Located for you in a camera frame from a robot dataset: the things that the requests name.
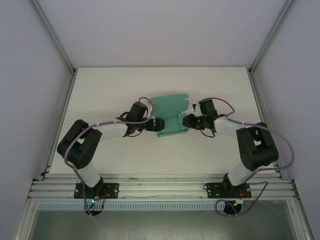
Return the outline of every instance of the green plastic object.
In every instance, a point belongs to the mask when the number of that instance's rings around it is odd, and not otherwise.
[[[165,121],[165,127],[158,132],[158,137],[184,134],[189,128],[182,125],[182,120],[186,116],[182,113],[188,110],[189,95],[186,93],[173,94],[167,96],[157,96],[150,100],[155,105],[155,117]]]

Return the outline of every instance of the white tabletop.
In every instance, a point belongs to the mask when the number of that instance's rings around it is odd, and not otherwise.
[[[114,120],[129,111],[139,97],[189,94],[192,104],[207,97],[227,100],[235,108],[233,118],[260,122],[245,67],[104,67],[79,68],[59,141],[72,124]],[[230,109],[214,101],[219,114]],[[225,174],[240,161],[238,143],[225,135],[204,137],[199,131],[157,137],[144,131],[139,137],[100,142],[93,157],[100,174],[114,175],[208,175]],[[51,174],[69,174],[63,158],[53,157]]]

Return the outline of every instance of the cable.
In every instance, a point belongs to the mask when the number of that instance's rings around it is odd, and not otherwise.
[[[207,138],[212,138],[212,139],[214,139],[215,136],[216,136],[214,132],[212,132],[213,136],[208,136],[208,135],[206,135],[201,129],[200,129],[200,132],[202,133],[203,136],[206,136]]]
[[[250,195],[246,192],[243,192],[242,190],[240,190],[240,194],[241,194],[241,200],[244,198],[244,195],[246,195],[248,198],[249,198],[249,201],[250,201]]]
[[[279,136],[280,138],[282,138],[286,143],[287,145],[289,146],[290,148],[290,151],[291,151],[291,160],[290,162],[288,163],[288,165],[286,166],[281,166],[281,167],[269,167],[269,168],[260,168],[260,169],[257,169],[255,172],[252,173],[252,175],[250,175],[245,181],[248,181],[250,180],[254,175],[256,175],[258,172],[262,172],[262,171],[268,171],[268,170],[284,170],[284,169],[288,169],[290,168],[293,164],[294,164],[294,161],[295,161],[295,158],[296,158],[296,153],[295,153],[295,149],[293,147],[293,145],[291,144],[291,142],[284,136],[282,135],[280,132],[278,132],[277,130],[274,130],[272,128],[269,128],[269,127],[265,127],[265,126],[261,126],[261,125],[257,125],[257,124],[253,124],[253,123],[247,123],[247,122],[242,122],[242,121],[236,121],[236,120],[233,120],[231,119],[229,116],[234,114],[236,111],[234,109],[234,107],[229,103],[227,102],[226,100],[222,99],[222,98],[219,98],[219,97],[208,97],[208,98],[205,98],[205,99],[202,99],[200,100],[201,101],[205,101],[205,100],[220,100],[224,103],[226,103],[230,108],[231,108],[231,112],[229,112],[225,117],[228,121],[234,123],[234,124],[239,124],[239,125],[244,125],[244,126],[250,126],[250,127],[255,127],[255,128],[259,128],[259,129],[263,129],[263,130],[266,130],[266,131],[269,131],[277,136]]]
[[[255,200],[251,203],[251,205],[244,211],[244,212],[240,212],[240,213],[237,213],[234,205],[227,201],[227,200],[223,200],[223,199],[219,199],[218,201],[215,202],[214,204],[214,210],[217,214],[219,214],[220,216],[223,216],[223,217],[237,217],[237,216],[241,216],[241,215],[244,215],[246,213],[248,213],[257,203],[257,201],[259,200],[259,198],[261,197],[262,193],[264,192],[264,190],[266,189],[266,187],[268,186],[268,182],[267,181],[260,181],[260,182],[251,182],[250,185],[260,185],[260,184],[264,184],[261,192],[259,193],[259,195],[255,198]],[[220,202],[225,202],[226,204],[228,204],[229,206],[232,207],[233,211],[236,213],[235,215],[231,215],[231,214],[223,214],[221,213],[220,211],[218,211],[218,203]]]
[[[105,189],[105,190],[104,190],[104,199],[103,199],[102,206],[101,206],[101,209],[102,209],[102,210],[105,208],[106,198],[107,198],[107,190]]]
[[[140,133],[138,133],[137,135],[128,135],[128,137],[130,137],[130,138],[135,138],[135,137],[138,137],[140,134],[142,134],[142,131],[140,132]]]
[[[64,157],[63,157],[63,160],[64,160],[64,163],[70,167],[75,175],[79,178],[80,182],[82,183],[83,185],[83,200],[84,200],[84,205],[85,205],[85,208],[89,214],[89,216],[92,216],[90,210],[89,210],[89,206],[88,206],[88,203],[87,203],[87,198],[86,198],[86,184],[83,180],[83,178],[81,177],[81,175],[78,173],[78,170],[76,169],[76,167],[69,163],[68,162],[68,154],[71,150],[71,148],[74,146],[74,144],[86,133],[88,132],[90,129],[92,128],[96,128],[98,126],[106,126],[106,125],[110,125],[110,124],[145,124],[146,122],[148,122],[153,116],[154,116],[154,112],[156,110],[156,106],[151,102],[151,100],[145,96],[142,96],[139,98],[139,102],[141,102],[142,99],[145,99],[147,100],[150,104],[151,104],[151,112],[150,112],[150,116],[146,119],[146,120],[143,120],[143,121],[139,121],[139,122],[134,122],[134,121],[121,121],[121,120],[115,120],[115,121],[106,121],[106,122],[101,122],[101,123],[96,123],[96,124],[93,124],[93,125],[90,125],[88,126],[87,128],[85,128],[81,133],[79,133],[78,136],[75,137],[75,139],[70,143],[69,147],[66,149],[65,151],[65,154],[64,154]]]
[[[149,109],[148,109],[148,108],[146,108],[146,115],[145,115],[145,118],[148,116],[148,114],[149,114]]]
[[[120,118],[123,118],[125,115],[127,115],[129,112],[128,111],[125,111],[124,113],[122,113],[121,115],[120,115]]]
[[[160,195],[152,195],[152,196],[129,196],[129,195],[123,195],[118,194],[119,196],[128,197],[128,198],[135,198],[135,199],[147,199],[147,198],[156,198],[156,197],[192,197],[195,196],[195,194],[192,195],[170,195],[170,194],[160,194]]]
[[[222,101],[224,102],[225,104],[227,104],[230,108],[231,108],[231,112],[229,112],[227,115],[226,115],[226,119],[234,124],[239,124],[239,125],[244,125],[244,126],[250,126],[250,127],[255,127],[255,128],[259,128],[259,129],[263,129],[263,130],[266,130],[266,131],[269,131],[275,135],[277,135],[278,137],[282,138],[286,143],[287,145],[289,146],[290,148],[290,151],[291,151],[291,160],[290,162],[286,165],[286,166],[282,166],[282,167],[269,167],[269,168],[260,168],[260,169],[257,169],[256,171],[254,171],[249,177],[247,177],[245,179],[245,182],[247,182],[248,180],[250,180],[254,175],[256,175],[258,172],[262,172],[262,171],[268,171],[268,170],[284,170],[284,169],[288,169],[290,168],[294,162],[295,162],[295,158],[296,158],[296,153],[295,153],[295,149],[293,147],[293,145],[291,144],[291,142],[284,136],[282,135],[280,132],[272,129],[272,128],[269,128],[269,127],[265,127],[265,126],[261,126],[261,125],[257,125],[257,124],[253,124],[253,123],[247,123],[247,122],[241,122],[241,121],[237,121],[237,120],[233,120],[231,119],[229,116],[234,114],[236,111],[234,109],[234,107],[229,103],[227,102],[226,100],[222,99],[222,98],[219,98],[219,97],[207,97],[205,99],[202,99],[200,100],[201,101],[205,101],[205,100],[219,100],[219,101]],[[224,217],[236,217],[236,216],[241,216],[243,214],[246,214],[247,212],[249,212],[257,203],[258,199],[261,197],[262,193],[264,192],[264,190],[266,189],[267,185],[268,185],[268,182],[267,181],[261,181],[261,182],[251,182],[249,185],[259,185],[259,184],[264,184],[264,187],[262,188],[260,194],[256,197],[256,199],[252,202],[252,204],[250,205],[249,208],[247,208],[244,212],[242,213],[238,213],[238,214],[235,214],[235,215],[225,215],[225,214],[222,214],[220,213],[218,210],[217,210],[217,206],[218,206],[218,203],[219,202],[225,202],[226,204],[230,205],[233,209],[233,211],[236,213],[236,209],[234,208],[234,206],[229,202],[229,201],[226,201],[226,200],[223,200],[223,199],[219,199],[216,203],[215,203],[215,211],[217,214],[221,215],[221,216],[224,216]]]

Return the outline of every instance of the black mounting bracket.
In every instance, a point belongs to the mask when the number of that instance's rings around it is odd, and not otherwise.
[[[119,183],[107,183],[104,182],[102,184],[101,194],[99,196],[100,199],[117,199],[119,193]],[[84,199],[84,190],[83,184],[76,183],[74,196],[75,199]],[[87,199],[93,199],[96,197],[96,190],[94,188],[85,186],[85,197]]]
[[[207,192],[208,199],[241,199],[252,197],[250,186],[247,183],[232,186],[229,192],[226,191],[222,182],[208,182],[203,188]]]

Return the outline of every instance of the metal extrusion profile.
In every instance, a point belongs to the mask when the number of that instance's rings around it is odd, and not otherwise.
[[[42,176],[40,176],[39,179],[43,180],[46,173],[50,170],[50,165],[52,163],[52,160],[54,158],[54,154],[58,145],[59,135],[63,126],[64,118],[67,112],[68,104],[71,98],[71,93],[75,85],[76,77],[77,77],[78,70],[75,71],[75,73],[70,74],[70,78],[68,80],[68,85],[66,88],[66,91],[64,93],[64,97],[62,100],[62,104],[55,122],[55,125],[53,127],[53,133],[49,142],[49,147],[46,152],[44,163],[42,165]]]
[[[106,177],[105,182],[119,183],[117,201],[212,201],[204,190],[206,183],[221,182],[220,177],[208,178],[117,178]],[[28,201],[75,201],[75,177],[47,178],[32,183]],[[268,181],[269,185],[260,200],[298,199],[293,182],[279,177],[254,177],[249,181]],[[258,196],[262,185],[252,185],[252,198]]]
[[[38,201],[27,201],[15,231],[14,240],[28,240],[37,216]]]
[[[57,53],[61,56],[61,58],[63,59],[66,67],[69,69],[69,71],[71,73],[75,72],[75,68],[72,65],[64,47],[62,46],[57,34],[55,33],[53,27],[51,26],[50,22],[48,21],[43,9],[41,8],[39,2],[37,0],[30,0],[37,16],[39,17],[39,19],[41,20],[44,28],[46,29],[46,31],[48,32],[51,41],[53,43],[53,45],[55,46],[55,49],[57,51]]]
[[[293,9],[297,0],[287,0],[284,4],[279,16],[277,17],[274,25],[272,26],[269,34],[267,35],[262,47],[260,48],[251,68],[250,73],[253,74],[256,69],[259,67],[260,63],[264,59],[265,55],[267,54],[269,48],[271,47],[272,43],[274,42],[276,36],[278,35],[281,27],[285,23],[288,15],[290,14],[291,10]]]
[[[272,127],[270,118],[268,116],[268,112],[266,110],[265,103],[263,101],[263,97],[261,95],[259,83],[257,81],[257,76],[255,74],[251,75],[249,73],[249,71],[248,71],[248,76],[249,76],[251,88],[252,88],[252,91],[253,91],[253,95],[254,95],[254,99],[255,99],[255,102],[256,102],[256,105],[257,105],[257,108],[258,108],[259,115],[260,115],[262,121],[264,121],[268,126]],[[274,141],[278,145],[279,139],[275,138]],[[284,163],[283,158],[282,158],[281,152],[279,152],[279,159],[277,161],[277,165],[279,167],[282,167],[282,166],[286,165]],[[286,169],[279,170],[279,172],[280,172],[280,176],[281,176],[282,179],[290,179],[288,171]]]
[[[313,240],[314,236],[308,224],[302,203],[300,200],[286,201],[292,227],[298,240]]]

